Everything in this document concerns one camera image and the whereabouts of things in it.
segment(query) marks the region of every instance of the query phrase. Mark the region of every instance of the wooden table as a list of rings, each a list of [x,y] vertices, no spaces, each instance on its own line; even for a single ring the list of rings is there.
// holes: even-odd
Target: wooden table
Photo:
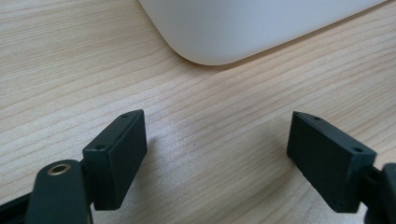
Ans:
[[[0,203],[121,113],[146,112],[148,155],[95,223],[362,223],[335,214],[286,155],[291,113],[320,116],[396,161],[396,2],[238,63],[176,55],[137,0],[0,4]]]

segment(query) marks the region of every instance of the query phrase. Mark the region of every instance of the white rounded corner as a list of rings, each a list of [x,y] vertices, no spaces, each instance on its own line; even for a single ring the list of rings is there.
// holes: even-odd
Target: white rounded corner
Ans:
[[[169,46],[220,65],[308,34],[386,0],[139,0]]]

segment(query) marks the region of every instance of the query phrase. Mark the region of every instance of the wooden surface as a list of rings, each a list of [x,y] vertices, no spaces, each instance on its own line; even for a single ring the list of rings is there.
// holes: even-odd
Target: wooden surface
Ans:
[[[293,110],[396,161],[396,2],[224,66],[177,56],[136,0],[0,3],[0,203],[126,111],[148,155],[95,223],[361,223],[286,155]]]

